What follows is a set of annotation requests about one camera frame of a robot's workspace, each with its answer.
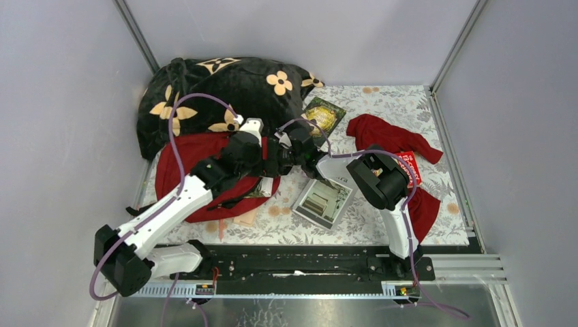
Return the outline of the white palm leaf book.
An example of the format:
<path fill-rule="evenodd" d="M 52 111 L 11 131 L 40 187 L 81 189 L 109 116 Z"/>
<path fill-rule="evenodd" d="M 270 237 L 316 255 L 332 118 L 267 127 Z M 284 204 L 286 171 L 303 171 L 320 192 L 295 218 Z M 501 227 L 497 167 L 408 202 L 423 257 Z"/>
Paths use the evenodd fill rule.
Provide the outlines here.
<path fill-rule="evenodd" d="M 246 198 L 269 198 L 273 193 L 273 181 L 271 177 L 262 177 L 256 186 L 245 196 Z"/>

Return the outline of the grey interior photo book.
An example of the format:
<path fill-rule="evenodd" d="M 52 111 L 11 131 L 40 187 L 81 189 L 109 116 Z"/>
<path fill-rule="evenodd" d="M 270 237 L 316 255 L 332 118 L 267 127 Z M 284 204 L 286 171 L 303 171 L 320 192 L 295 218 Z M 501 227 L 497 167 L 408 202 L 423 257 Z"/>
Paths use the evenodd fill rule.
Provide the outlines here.
<path fill-rule="evenodd" d="M 292 211 L 312 224 L 332 230 L 339 224 L 359 188 L 346 177 L 310 180 L 292 206 Z"/>

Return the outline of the red student backpack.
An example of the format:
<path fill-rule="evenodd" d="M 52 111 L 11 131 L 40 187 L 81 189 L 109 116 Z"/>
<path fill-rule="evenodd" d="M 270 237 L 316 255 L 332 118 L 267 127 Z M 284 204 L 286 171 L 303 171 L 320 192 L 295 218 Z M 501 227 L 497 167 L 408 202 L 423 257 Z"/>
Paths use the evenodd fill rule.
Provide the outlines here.
<path fill-rule="evenodd" d="M 246 198 L 262 177 L 271 177 L 277 191 L 280 176 L 275 165 L 279 145 L 262 138 L 262 175 L 236 176 L 221 162 L 221 150 L 233 133 L 207 133 L 178 137 L 160 155 L 155 178 L 157 201 L 126 211 L 137 221 L 167 217 L 180 210 L 188 223 L 233 218 L 254 211 L 269 198 Z"/>

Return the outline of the red treehouse book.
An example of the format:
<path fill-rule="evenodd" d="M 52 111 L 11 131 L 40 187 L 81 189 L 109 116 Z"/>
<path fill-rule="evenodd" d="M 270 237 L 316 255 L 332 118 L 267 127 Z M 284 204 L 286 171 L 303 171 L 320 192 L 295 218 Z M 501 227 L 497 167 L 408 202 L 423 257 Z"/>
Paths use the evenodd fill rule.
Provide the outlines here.
<path fill-rule="evenodd" d="M 419 186 L 422 183 L 422 177 L 419 170 L 419 166 L 417 164 L 416 155 L 414 154 L 414 152 L 413 151 L 399 152 L 396 153 L 396 156 L 398 156 L 402 161 L 406 163 L 404 165 L 403 163 L 400 162 L 400 160 L 397 160 L 400 167 L 406 172 L 406 174 L 410 178 L 408 187 L 411 189 L 416 185 Z"/>

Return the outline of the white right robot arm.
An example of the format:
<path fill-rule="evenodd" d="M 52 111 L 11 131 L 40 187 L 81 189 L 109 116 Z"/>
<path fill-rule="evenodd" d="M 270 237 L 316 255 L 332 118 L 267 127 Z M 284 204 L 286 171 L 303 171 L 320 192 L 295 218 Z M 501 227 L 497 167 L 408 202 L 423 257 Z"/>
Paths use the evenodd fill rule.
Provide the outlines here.
<path fill-rule="evenodd" d="M 391 272 L 407 281 L 418 271 L 414 253 L 419 242 L 414 234 L 408 203 L 414 192 L 408 189 L 414 176 L 400 156 L 372 144 L 362 151 L 333 154 L 315 145 L 310 129 L 298 121 L 286 123 L 275 132 L 284 153 L 279 163 L 300 166 L 311 179 L 349 183 L 360 191 L 374 208 L 380 211 L 389 236 L 389 250 L 397 256 L 391 262 Z"/>

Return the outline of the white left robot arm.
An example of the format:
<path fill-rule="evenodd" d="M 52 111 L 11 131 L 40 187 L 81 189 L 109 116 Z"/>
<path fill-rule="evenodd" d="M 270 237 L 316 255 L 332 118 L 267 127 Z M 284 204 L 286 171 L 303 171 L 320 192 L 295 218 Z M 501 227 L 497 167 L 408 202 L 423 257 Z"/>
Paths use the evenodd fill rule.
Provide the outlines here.
<path fill-rule="evenodd" d="M 95 233 L 94 275 L 103 274 L 122 296 L 131 296 L 157 276 L 187 272 L 202 280 L 211 273 L 210 259 L 190 244 L 157 250 L 157 244 L 188 216 L 232 189 L 262 159 L 263 123 L 246 119 L 220 154 L 207 157 L 185 173 L 174 139 L 170 146 L 180 173 L 179 184 L 131 221 Z"/>

